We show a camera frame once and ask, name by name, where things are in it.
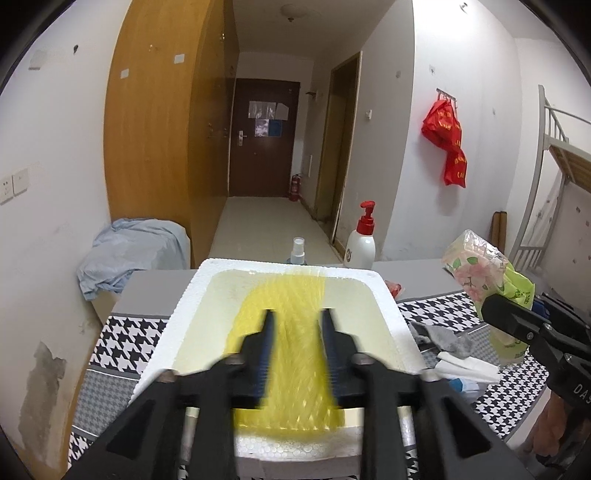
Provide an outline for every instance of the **paper notice on door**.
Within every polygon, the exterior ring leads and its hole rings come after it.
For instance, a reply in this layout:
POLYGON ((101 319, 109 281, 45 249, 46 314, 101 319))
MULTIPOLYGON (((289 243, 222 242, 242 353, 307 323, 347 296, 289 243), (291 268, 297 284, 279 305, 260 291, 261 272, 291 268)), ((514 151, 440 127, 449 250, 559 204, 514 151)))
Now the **paper notice on door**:
POLYGON ((275 102, 248 102, 248 118, 273 120, 275 118, 275 102))
POLYGON ((287 120, 290 117, 290 108, 283 103, 277 104, 277 110, 275 111, 275 120, 287 120))
POLYGON ((255 120, 255 137, 269 136, 269 120, 257 119, 255 120))

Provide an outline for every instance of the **white pump bottle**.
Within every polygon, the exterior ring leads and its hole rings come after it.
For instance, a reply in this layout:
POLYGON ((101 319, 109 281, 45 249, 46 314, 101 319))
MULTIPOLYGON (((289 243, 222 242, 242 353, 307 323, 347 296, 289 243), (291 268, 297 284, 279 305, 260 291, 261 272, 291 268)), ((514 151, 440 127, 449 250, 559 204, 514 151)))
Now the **white pump bottle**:
POLYGON ((375 223, 371 216, 375 202, 363 202, 361 208, 365 209, 365 215, 359 219, 357 229, 349 235, 343 263, 347 268, 371 270, 375 261, 375 223))

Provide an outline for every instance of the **wall stain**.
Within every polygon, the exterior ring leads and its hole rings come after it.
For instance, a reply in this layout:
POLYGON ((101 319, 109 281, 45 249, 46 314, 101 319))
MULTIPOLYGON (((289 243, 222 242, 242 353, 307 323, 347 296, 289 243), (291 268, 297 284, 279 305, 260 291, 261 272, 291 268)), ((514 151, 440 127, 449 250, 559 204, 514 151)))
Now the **wall stain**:
POLYGON ((27 379, 27 395, 22 402, 18 431, 24 447, 37 459, 44 461, 51 413, 57 404, 60 380, 66 373, 66 361, 53 358, 43 342, 39 342, 34 358, 35 368, 29 372, 27 379))

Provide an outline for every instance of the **white styrofoam box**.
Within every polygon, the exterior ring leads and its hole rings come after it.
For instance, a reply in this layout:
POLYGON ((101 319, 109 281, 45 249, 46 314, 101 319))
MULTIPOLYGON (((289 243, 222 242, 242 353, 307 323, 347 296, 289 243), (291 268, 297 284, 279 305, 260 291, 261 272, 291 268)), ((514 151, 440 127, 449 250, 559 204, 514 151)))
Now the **white styrofoam box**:
MULTIPOLYGON (((355 335, 360 350, 379 358, 390 368, 411 373, 425 368, 406 322, 378 273, 209 259, 201 264, 178 302, 136 386, 134 398, 163 369, 186 374, 210 367, 222 356, 226 337, 248 292, 270 276, 298 272, 326 278, 323 307, 335 310, 337 328, 355 335)), ((411 435, 408 416, 403 415, 403 422, 408 437, 411 435)), ((249 459, 242 464, 239 473, 250 476, 263 468, 252 463, 251 460, 255 459, 261 462, 305 462, 357 456, 361 448, 361 425, 362 416, 357 409, 346 411, 345 427, 328 434, 321 442, 286 442, 238 435, 236 455, 249 459)), ((301 472, 294 473, 294 478, 304 478, 297 476, 299 474, 301 472)))

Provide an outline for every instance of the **gray sock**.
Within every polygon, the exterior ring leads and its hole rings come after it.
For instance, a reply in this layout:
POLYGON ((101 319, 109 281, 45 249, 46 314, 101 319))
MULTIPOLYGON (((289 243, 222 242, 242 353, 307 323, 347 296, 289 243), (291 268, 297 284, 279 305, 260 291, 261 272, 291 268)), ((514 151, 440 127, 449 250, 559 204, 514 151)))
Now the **gray sock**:
POLYGON ((450 352, 458 358, 468 358, 472 354, 472 340, 467 335, 458 337, 449 328, 414 321, 408 327, 419 345, 433 343, 440 350, 450 352))

